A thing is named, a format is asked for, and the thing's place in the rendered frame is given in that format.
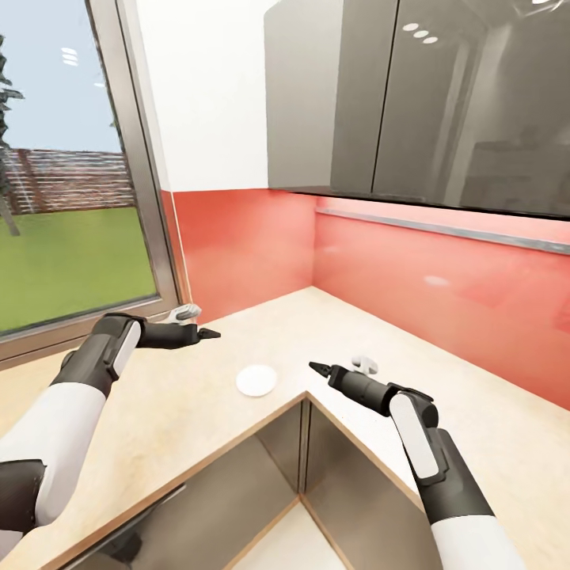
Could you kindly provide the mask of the saucer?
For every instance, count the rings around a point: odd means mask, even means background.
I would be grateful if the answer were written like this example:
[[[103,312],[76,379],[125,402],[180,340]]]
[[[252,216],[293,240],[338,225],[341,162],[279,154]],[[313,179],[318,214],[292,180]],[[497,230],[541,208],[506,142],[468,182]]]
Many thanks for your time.
[[[252,365],[238,375],[237,388],[247,396],[262,396],[275,388],[277,376],[267,365]]]

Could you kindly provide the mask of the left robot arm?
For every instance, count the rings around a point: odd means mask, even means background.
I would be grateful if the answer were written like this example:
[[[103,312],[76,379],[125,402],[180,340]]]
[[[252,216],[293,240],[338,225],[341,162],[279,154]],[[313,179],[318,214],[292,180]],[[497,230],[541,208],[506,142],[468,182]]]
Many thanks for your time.
[[[190,321],[187,304],[166,321],[105,313],[91,336],[64,357],[60,373],[0,440],[0,562],[29,531],[50,526],[73,497],[92,437],[135,348],[172,351],[221,338]]]

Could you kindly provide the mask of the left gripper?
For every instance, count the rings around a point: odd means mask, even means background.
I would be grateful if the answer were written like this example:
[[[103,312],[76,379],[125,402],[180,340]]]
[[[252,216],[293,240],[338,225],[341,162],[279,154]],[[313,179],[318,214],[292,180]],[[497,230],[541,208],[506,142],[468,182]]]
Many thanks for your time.
[[[162,338],[156,349],[172,351],[173,349],[198,344],[200,340],[221,338],[220,332],[198,326],[193,322],[186,322],[183,325],[174,325],[162,321],[160,324],[162,327]]]

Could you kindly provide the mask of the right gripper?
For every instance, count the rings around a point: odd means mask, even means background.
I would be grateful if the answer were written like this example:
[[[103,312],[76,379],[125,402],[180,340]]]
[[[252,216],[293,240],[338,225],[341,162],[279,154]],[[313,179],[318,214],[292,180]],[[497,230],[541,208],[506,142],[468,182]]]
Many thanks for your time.
[[[364,394],[366,394],[367,385],[377,380],[369,378],[368,375],[363,376],[363,374],[350,371],[338,364],[332,366],[315,362],[309,362],[308,364],[318,374],[329,380],[327,382],[328,386],[339,390],[345,397],[366,408]]]

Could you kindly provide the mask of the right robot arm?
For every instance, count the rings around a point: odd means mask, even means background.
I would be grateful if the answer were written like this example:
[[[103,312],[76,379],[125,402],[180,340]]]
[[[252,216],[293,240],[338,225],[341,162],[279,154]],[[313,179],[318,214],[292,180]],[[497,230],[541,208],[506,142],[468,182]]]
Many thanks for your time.
[[[433,397],[369,378],[378,364],[351,357],[349,370],[309,362],[345,397],[386,419],[391,417],[435,536],[443,570],[527,570],[465,459],[445,428],[438,427]]]

